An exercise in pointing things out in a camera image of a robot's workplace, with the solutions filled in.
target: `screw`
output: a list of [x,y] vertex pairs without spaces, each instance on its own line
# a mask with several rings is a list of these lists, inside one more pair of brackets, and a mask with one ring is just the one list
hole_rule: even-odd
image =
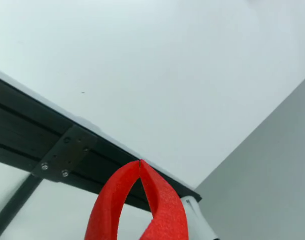
[[43,162],[42,164],[41,164],[41,169],[42,170],[47,170],[48,169],[48,163],[47,162]]
[[70,141],[71,141],[71,138],[70,138],[70,137],[65,137],[65,138],[63,139],[63,142],[64,142],[65,144],[69,143]]
[[64,178],[66,178],[66,177],[68,177],[69,172],[68,172],[68,170],[62,170],[62,171],[61,171],[61,174],[62,174],[62,176],[63,176]]

